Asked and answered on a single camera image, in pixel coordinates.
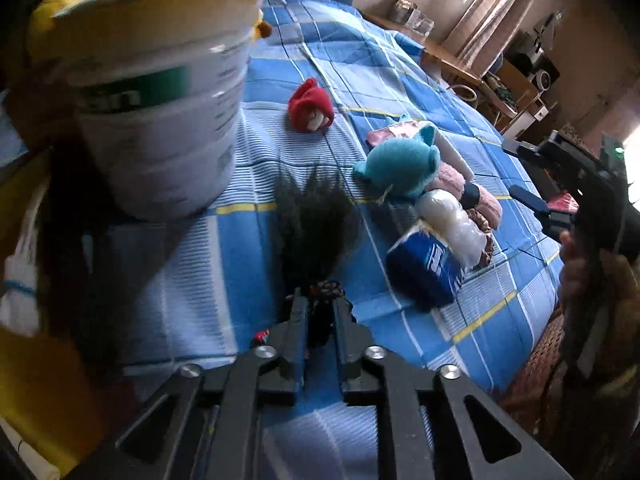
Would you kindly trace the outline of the person right hand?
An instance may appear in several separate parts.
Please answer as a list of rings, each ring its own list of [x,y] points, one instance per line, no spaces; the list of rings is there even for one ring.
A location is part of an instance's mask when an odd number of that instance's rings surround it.
[[[639,283],[637,273],[623,256],[600,251],[600,263],[604,277],[590,278],[591,264],[578,250],[574,236],[568,231],[560,235],[560,256],[564,263],[560,276],[559,300],[563,308],[564,327],[567,335],[574,334],[582,322],[580,309],[586,304],[587,289],[593,287],[612,292],[617,300],[613,322],[602,341],[602,359],[622,358],[634,354],[634,344],[639,333]]]

